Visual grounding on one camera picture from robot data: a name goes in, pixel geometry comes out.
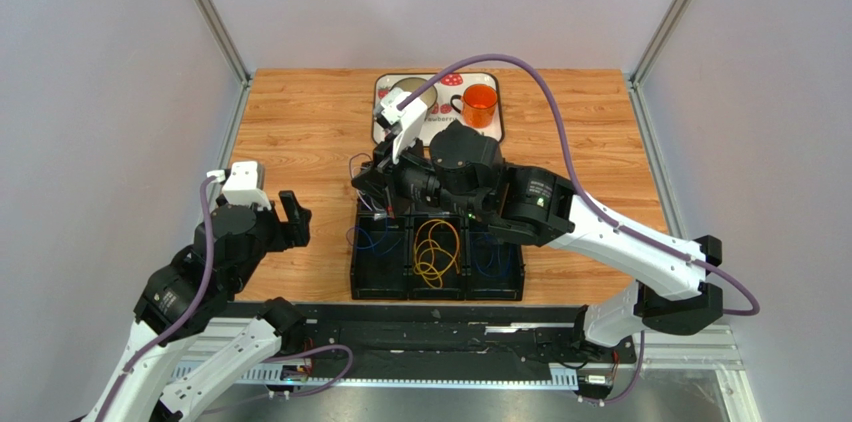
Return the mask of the black six-compartment organizer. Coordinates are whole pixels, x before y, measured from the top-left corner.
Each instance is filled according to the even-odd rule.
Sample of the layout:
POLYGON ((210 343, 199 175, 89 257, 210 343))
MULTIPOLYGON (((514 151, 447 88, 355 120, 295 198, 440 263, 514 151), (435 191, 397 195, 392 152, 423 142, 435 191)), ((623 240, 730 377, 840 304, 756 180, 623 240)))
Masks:
POLYGON ((390 217, 357 193, 346 239, 355 300, 523 299, 526 267, 517 244, 500 242, 470 216, 446 211, 390 217))

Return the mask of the orange mug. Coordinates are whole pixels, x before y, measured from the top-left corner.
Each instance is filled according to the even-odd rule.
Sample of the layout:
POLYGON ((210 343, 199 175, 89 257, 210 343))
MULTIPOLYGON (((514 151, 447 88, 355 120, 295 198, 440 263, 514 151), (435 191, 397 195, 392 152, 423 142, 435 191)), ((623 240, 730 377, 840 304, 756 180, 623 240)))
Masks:
POLYGON ((461 95, 452 96, 450 105, 461 115, 464 124, 482 129, 493 122, 498 101, 498 93, 494 88, 475 84, 465 89, 461 95))

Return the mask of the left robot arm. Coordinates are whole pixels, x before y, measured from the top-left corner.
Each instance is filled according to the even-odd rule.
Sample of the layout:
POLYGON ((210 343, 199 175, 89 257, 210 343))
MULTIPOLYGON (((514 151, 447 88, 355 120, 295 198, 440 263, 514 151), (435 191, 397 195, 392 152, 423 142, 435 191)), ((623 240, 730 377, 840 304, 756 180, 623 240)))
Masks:
POLYGON ((305 247, 310 210, 279 194, 286 217, 219 198, 204 208, 192 244, 148 279, 107 387, 85 421, 195 421, 240 377, 276 355, 300 356, 306 318, 282 297, 261 305, 237 335, 187 375, 178 363, 221 316, 269 253, 305 247))

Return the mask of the strawberry pattern tray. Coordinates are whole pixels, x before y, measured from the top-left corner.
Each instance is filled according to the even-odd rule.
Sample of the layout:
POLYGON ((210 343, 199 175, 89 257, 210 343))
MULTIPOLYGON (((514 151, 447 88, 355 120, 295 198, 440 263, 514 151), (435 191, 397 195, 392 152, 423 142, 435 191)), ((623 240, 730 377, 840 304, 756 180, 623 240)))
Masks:
MULTIPOLYGON (((380 76, 374 86, 374 108, 379 104, 380 99, 392 90, 391 86, 394 83, 402 78, 411 76, 422 77, 427 81, 433 76, 433 73, 387 73, 380 76)), ((438 93, 437 103, 427 114, 419 136, 425 147, 429 147, 432 138, 438 132, 446 129, 451 122, 458 120, 463 125, 466 125, 463 123, 461 115, 451 107, 450 99, 454 95, 461 95, 465 89, 475 84, 491 86, 497 91, 499 98, 493 122, 488 127, 477 129, 477 131, 482 135, 497 140, 499 143, 503 142, 505 129, 497 78, 487 72, 467 72, 446 75, 434 85, 438 93)))

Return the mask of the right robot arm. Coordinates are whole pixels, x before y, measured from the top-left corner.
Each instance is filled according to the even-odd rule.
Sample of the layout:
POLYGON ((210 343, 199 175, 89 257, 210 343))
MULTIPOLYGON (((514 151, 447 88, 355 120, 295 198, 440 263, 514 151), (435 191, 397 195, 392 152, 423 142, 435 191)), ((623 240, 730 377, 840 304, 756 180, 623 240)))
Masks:
POLYGON ((689 336, 723 315, 723 291, 707 282, 705 263, 721 257, 713 237, 689 241, 582 199, 567 178, 508 163, 499 143, 460 122, 394 156, 395 136, 375 147, 352 180, 390 214, 412 206, 467 216, 502 242, 579 253, 633 277, 622 292, 581 309, 574 343, 613 347, 643 329, 689 336))

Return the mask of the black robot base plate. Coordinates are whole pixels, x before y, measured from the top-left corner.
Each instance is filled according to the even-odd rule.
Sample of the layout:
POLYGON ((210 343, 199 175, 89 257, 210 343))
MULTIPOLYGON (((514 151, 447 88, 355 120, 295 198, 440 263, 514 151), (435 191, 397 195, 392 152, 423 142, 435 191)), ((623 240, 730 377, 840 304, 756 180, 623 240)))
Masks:
POLYGON ((307 336, 354 353, 346 380, 544 382, 550 370, 626 369, 625 338, 596 355, 575 351, 575 307, 300 303, 307 336))

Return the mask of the grey ceramic bowl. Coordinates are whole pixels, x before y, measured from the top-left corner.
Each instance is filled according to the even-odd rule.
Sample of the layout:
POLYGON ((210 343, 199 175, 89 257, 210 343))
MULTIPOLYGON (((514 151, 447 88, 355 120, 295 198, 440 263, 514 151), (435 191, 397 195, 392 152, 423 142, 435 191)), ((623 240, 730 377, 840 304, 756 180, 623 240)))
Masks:
MULTIPOLYGON (((422 85, 426 83, 426 79, 422 77, 405 77, 394 83, 391 88, 392 89, 401 89, 405 92, 414 92, 416 89, 420 88, 422 85)), ((419 96, 419 98, 424 102, 424 104, 432 109, 438 99, 437 89, 434 86, 430 86, 427 90, 419 96)))

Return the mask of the aluminium frame rail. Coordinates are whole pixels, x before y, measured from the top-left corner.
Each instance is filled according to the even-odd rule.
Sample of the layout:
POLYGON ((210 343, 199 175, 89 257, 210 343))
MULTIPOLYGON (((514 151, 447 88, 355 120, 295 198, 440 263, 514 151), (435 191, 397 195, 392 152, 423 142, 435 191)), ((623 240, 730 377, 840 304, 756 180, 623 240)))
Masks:
POLYGON ((185 353, 164 363, 164 394, 209 406, 235 384, 292 396, 338 386, 550 390, 606 406, 644 376, 708 373, 732 421, 760 413, 731 332, 714 326, 679 339, 635 334, 583 362, 568 350, 567 323, 311 319, 306 347, 288 349, 247 318, 218 318, 185 353))

